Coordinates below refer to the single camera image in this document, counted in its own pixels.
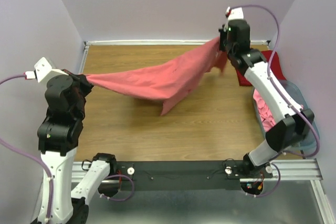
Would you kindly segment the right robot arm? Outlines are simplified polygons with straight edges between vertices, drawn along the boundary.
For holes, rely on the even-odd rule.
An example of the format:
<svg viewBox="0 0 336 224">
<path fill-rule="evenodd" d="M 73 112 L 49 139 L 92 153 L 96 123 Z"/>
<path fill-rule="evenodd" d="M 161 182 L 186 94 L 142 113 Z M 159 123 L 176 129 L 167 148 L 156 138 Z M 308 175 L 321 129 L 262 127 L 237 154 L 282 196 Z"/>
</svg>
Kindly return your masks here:
<svg viewBox="0 0 336 224">
<path fill-rule="evenodd" d="M 249 178 L 259 174 L 270 160 L 314 132 L 314 113 L 303 109 L 279 83 L 265 56 L 250 46 L 250 26 L 244 19 L 229 20 L 220 29 L 219 48 L 232 66 L 261 95 L 275 120 L 264 141 L 243 157 L 241 171 Z"/>
</svg>

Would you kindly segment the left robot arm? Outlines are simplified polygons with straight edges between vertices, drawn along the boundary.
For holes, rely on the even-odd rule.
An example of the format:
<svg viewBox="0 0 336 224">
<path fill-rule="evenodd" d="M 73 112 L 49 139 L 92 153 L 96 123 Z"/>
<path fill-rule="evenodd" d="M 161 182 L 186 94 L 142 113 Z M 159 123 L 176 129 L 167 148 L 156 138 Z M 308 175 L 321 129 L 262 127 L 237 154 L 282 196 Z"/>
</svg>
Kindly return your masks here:
<svg viewBox="0 0 336 224">
<path fill-rule="evenodd" d="M 59 69 L 37 70 L 46 85 L 46 118 L 37 131 L 44 172 L 41 209 L 35 223 L 85 223 L 88 205 L 104 179 L 116 175 L 114 155 L 98 153 L 75 189 L 72 166 L 83 130 L 86 96 L 93 86 L 82 74 Z"/>
</svg>

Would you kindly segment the salmon pink t-shirt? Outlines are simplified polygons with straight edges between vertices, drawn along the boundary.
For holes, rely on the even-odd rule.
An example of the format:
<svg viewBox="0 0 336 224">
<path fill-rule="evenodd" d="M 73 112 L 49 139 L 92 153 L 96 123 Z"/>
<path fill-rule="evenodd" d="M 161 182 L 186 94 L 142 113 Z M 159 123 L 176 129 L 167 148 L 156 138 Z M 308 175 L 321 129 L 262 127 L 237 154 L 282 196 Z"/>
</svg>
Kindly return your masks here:
<svg viewBox="0 0 336 224">
<path fill-rule="evenodd" d="M 198 87 L 203 75 L 216 67 L 223 72 L 227 54 L 219 49 L 219 37 L 157 66 L 116 73 L 88 74 L 87 80 L 119 94 L 161 101 L 167 114 Z"/>
</svg>

